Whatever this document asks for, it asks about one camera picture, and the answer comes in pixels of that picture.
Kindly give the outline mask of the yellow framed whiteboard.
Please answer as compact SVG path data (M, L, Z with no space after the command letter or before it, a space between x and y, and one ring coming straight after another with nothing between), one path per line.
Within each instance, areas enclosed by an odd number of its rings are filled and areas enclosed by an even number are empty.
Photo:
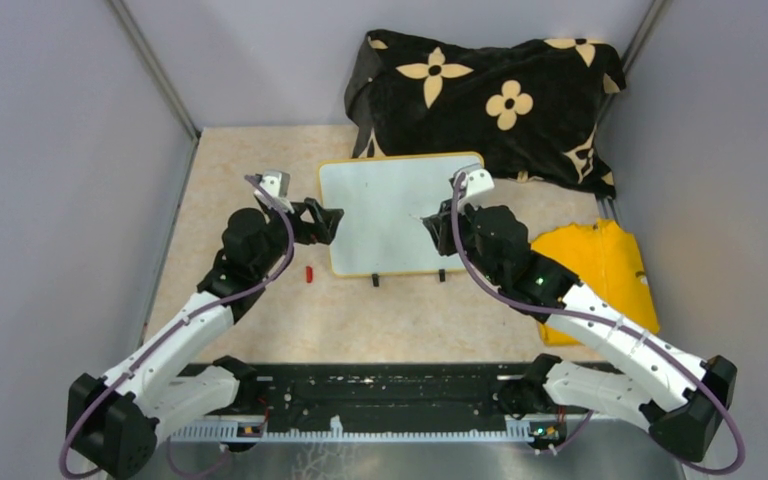
M484 163L480 154L458 152L321 164L322 202L345 212L330 245L333 273L369 277L462 271L458 256L440 256L422 222L409 214L436 214L452 196L452 175L475 163Z

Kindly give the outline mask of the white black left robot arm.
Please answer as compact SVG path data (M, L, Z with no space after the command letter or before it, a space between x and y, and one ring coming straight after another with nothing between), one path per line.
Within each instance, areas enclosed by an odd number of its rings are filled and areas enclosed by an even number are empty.
M230 215L210 270L169 323L103 375L84 373L72 383L58 456L63 477L104 471L131 478L197 418L257 406L255 371L242 361L224 357L194 376L182 372L251 310L292 261L296 245L331 244L345 215L313 198L258 204Z

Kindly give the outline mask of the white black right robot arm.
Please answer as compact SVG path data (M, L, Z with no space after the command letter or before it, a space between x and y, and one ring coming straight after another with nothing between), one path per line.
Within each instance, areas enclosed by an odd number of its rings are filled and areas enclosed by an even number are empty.
M699 464L721 426L745 441L730 414L737 368L659 339L611 306L572 270L532 249L527 228L504 206L440 210L421 221L438 254L456 255L479 287L510 308L598 352L605 372L557 357L534 364L523 398L536 412L555 405L608 414L638 427L678 459Z

